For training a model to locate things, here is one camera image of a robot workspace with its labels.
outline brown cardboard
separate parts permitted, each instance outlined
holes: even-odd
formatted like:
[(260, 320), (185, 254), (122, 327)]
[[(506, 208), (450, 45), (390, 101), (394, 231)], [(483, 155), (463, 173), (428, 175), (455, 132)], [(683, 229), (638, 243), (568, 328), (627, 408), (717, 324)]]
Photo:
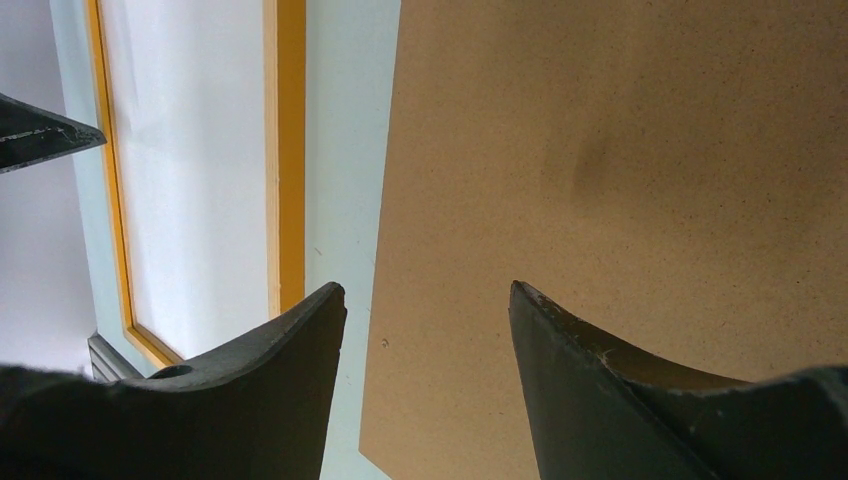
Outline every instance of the brown cardboard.
[(757, 380), (848, 361), (846, 2), (406, 0), (362, 452), (536, 478), (510, 282)]

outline white backdrop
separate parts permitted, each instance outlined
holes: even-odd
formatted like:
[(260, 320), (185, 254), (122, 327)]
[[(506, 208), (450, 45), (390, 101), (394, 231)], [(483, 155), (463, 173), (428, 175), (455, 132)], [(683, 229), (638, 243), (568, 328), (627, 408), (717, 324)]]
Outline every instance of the white backdrop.
[(102, 8), (136, 321), (190, 358), (268, 320), (262, 1)]

